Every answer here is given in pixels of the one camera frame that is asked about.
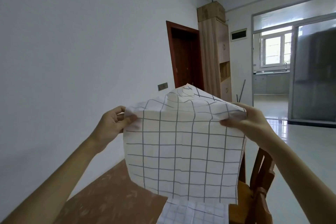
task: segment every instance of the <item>tall wooden cabinet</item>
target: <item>tall wooden cabinet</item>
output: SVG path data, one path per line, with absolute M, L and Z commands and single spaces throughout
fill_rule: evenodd
M 229 29 L 217 17 L 198 23 L 204 90 L 225 101 L 232 101 Z

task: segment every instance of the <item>white cloth with gray grid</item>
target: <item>white cloth with gray grid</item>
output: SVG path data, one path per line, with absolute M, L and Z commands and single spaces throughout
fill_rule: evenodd
M 138 120 L 124 130 L 133 182 L 170 198 L 237 204 L 245 136 L 219 121 L 246 111 L 192 85 L 128 107 Z
M 229 205 L 169 198 L 157 224 L 229 224 Z

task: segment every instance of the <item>tiled floor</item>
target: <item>tiled floor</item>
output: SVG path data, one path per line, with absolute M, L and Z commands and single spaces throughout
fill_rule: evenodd
M 254 95 L 254 107 L 260 109 L 265 117 L 270 119 L 288 118 L 288 96 Z
M 336 192 L 336 129 L 287 125 L 286 120 L 268 120 L 268 122 L 307 166 Z M 250 180 L 257 151 L 258 146 L 248 140 L 246 144 L 247 182 Z M 275 179 L 269 189 L 266 201 L 274 224 L 309 223 L 276 167 Z

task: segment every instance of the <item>light switch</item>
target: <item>light switch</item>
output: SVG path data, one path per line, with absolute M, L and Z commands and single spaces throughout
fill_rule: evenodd
M 168 88 L 168 83 L 165 82 L 165 83 L 163 83 L 163 84 L 159 84 L 159 85 L 157 86 L 157 88 L 159 89 L 159 91 L 160 91 L 160 90 L 164 90 L 164 89 Z

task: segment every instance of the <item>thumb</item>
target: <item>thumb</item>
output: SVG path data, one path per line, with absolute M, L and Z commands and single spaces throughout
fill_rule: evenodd
M 220 124 L 229 128 L 238 128 L 240 121 L 235 119 L 221 120 Z
M 127 118 L 124 118 L 123 120 L 121 120 L 117 123 L 117 128 L 119 130 L 121 130 L 121 129 L 127 127 L 128 125 L 132 124 L 134 121 L 137 120 L 137 118 L 138 117 L 135 114 L 133 114 L 133 115 L 127 117 Z

